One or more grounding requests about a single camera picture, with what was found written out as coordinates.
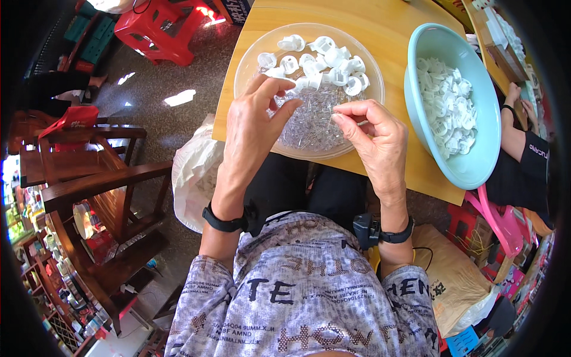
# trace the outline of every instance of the light blue basin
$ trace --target light blue basin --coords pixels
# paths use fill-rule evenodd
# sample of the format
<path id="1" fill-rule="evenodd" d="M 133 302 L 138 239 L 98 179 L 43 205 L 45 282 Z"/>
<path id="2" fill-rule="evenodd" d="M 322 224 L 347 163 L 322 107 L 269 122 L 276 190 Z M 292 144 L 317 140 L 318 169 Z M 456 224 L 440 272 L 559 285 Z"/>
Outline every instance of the light blue basin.
<path id="1" fill-rule="evenodd" d="M 458 68 L 462 77 L 472 84 L 470 98 L 478 111 L 478 131 L 476 141 L 466 155 L 450 156 L 448 160 L 440 155 L 423 108 L 416 73 L 417 57 L 434 57 L 448 67 Z M 446 178 L 464 190 L 474 190 L 484 184 L 496 166 L 500 152 L 500 107 L 492 80 L 468 42 L 451 29 L 436 23 L 419 26 L 408 42 L 404 98 L 416 136 L 434 157 Z"/>

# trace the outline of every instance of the yellow string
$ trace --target yellow string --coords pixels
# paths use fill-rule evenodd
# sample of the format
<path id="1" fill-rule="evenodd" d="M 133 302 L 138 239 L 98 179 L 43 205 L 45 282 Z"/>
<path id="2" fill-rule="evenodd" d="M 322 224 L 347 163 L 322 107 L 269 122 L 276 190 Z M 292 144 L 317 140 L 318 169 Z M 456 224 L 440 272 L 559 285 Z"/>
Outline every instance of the yellow string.
<path id="1" fill-rule="evenodd" d="M 472 230 L 471 237 L 466 236 L 466 240 L 468 242 L 466 242 L 464 239 L 460 238 L 459 236 L 452 234 L 449 230 L 446 230 L 446 232 L 453 235 L 454 238 L 456 238 L 456 240 L 466 249 L 466 251 L 475 253 L 476 255 L 482 254 L 486 250 L 490 249 L 493 245 L 490 244 L 488 247 L 485 248 L 480 233 L 478 233 L 478 231 L 476 231 L 475 229 Z"/>

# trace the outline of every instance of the foot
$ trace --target foot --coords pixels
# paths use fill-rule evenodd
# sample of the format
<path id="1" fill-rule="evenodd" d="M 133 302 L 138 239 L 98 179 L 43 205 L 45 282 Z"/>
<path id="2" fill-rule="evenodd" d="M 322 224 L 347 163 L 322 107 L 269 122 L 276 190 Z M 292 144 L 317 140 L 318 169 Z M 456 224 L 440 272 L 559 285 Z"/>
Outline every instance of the foot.
<path id="1" fill-rule="evenodd" d="M 91 78 L 89 79 L 89 85 L 90 85 L 90 86 L 95 86 L 95 87 L 97 87 L 97 88 L 101 88 L 101 86 L 102 86 L 102 85 L 105 83 L 105 81 L 107 80 L 107 77 L 108 77 L 108 76 L 109 76 L 109 75 L 106 74 L 106 75 L 104 75 L 104 76 L 102 76 L 102 77 L 91 77 Z"/>

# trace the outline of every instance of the red plastic stool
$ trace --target red plastic stool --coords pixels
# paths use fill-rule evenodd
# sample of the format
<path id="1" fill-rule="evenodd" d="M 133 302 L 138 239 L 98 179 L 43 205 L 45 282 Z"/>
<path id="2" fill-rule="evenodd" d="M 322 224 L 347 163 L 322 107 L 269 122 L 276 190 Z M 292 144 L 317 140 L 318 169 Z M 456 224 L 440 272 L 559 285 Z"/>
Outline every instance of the red plastic stool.
<path id="1" fill-rule="evenodd" d="M 184 17 L 182 8 L 194 7 L 175 37 L 160 27 L 165 20 L 172 23 Z M 158 59 L 168 59 L 179 66 L 188 66 L 194 55 L 188 50 L 188 43 L 205 16 L 214 12 L 201 0 L 186 0 L 170 3 L 168 0 L 152 0 L 124 13 L 115 25 L 115 35 L 127 46 L 142 53 L 154 65 Z"/>

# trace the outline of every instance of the red bag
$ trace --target red bag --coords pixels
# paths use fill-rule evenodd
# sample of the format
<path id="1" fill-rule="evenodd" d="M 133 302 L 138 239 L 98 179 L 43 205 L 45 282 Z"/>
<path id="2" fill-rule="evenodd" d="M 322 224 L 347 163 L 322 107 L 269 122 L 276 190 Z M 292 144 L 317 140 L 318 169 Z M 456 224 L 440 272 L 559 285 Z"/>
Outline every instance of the red bag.
<path id="1" fill-rule="evenodd" d="M 93 127 L 97 121 L 99 109 L 96 106 L 78 106 L 67 108 L 65 114 L 55 123 L 47 127 L 39 136 L 38 139 L 45 137 L 47 134 L 66 128 L 83 128 Z M 72 151 L 85 145 L 87 141 L 75 143 L 60 143 L 55 144 L 56 151 Z"/>

